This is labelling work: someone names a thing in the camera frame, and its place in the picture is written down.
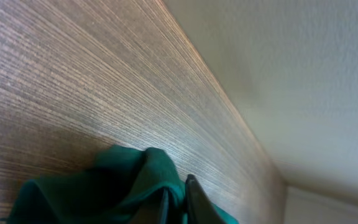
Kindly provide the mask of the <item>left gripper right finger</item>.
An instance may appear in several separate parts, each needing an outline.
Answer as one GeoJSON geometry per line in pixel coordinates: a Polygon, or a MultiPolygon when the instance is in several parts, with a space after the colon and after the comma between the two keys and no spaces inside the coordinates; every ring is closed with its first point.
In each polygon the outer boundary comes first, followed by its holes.
{"type": "Polygon", "coordinates": [[[225,224],[193,174],[185,182],[189,224],[225,224]]]}

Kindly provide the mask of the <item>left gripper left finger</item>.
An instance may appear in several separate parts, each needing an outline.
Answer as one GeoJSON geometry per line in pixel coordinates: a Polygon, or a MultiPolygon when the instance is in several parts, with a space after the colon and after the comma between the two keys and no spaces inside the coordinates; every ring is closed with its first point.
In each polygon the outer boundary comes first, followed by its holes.
{"type": "Polygon", "coordinates": [[[167,188],[157,190],[139,207],[129,224],[166,224],[169,211],[167,188]]]}

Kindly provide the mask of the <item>green cloth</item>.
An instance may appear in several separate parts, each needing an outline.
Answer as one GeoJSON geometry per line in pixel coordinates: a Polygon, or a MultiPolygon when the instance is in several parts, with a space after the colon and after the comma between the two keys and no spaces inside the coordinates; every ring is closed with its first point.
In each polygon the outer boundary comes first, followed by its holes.
{"type": "Polygon", "coordinates": [[[167,188],[167,223],[188,223],[185,183],[168,154],[114,145],[70,175],[28,180],[8,223],[129,223],[157,190],[167,188]]]}

